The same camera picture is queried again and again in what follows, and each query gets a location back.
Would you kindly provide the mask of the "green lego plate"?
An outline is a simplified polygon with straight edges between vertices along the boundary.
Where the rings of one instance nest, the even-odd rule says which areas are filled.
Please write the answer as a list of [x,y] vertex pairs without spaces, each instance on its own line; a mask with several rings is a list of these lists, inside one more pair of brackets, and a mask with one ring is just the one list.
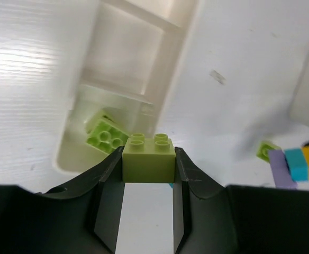
[[271,150],[281,150],[281,147],[275,145],[274,143],[268,140],[263,140],[259,145],[256,156],[265,162],[269,162],[268,151]]
[[142,133],[128,138],[122,153],[122,179],[125,183],[174,182],[176,154],[167,134],[146,138]]

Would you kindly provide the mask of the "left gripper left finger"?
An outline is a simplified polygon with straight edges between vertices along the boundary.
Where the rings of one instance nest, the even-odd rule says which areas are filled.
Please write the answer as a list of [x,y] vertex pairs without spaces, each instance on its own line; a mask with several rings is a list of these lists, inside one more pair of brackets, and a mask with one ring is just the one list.
[[0,185],[0,253],[114,253],[125,184],[122,148],[46,193]]

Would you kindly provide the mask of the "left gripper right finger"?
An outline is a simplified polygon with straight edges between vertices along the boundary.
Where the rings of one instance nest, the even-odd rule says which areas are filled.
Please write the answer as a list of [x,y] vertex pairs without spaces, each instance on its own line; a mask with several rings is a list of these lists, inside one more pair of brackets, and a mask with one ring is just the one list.
[[224,187],[175,153],[174,253],[309,253],[309,191]]

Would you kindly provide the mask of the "teal lego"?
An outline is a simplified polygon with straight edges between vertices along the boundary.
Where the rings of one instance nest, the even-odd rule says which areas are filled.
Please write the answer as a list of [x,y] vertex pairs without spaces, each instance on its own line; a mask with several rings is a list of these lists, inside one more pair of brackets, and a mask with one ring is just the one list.
[[295,182],[309,180],[308,165],[301,148],[284,151],[291,178]]

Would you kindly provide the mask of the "purple lego plate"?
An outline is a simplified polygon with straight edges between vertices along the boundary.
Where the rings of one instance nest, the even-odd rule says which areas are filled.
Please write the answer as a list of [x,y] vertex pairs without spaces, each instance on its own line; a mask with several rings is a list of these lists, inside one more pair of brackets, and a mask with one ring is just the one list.
[[294,182],[291,178],[283,151],[269,150],[268,157],[276,188],[296,189],[297,183]]

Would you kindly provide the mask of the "light green lego brick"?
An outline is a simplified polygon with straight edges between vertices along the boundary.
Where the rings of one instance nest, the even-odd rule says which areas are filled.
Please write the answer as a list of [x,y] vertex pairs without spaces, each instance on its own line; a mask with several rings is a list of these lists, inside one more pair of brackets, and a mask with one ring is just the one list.
[[86,122],[86,143],[109,155],[116,148],[124,146],[129,134],[106,110],[100,109]]

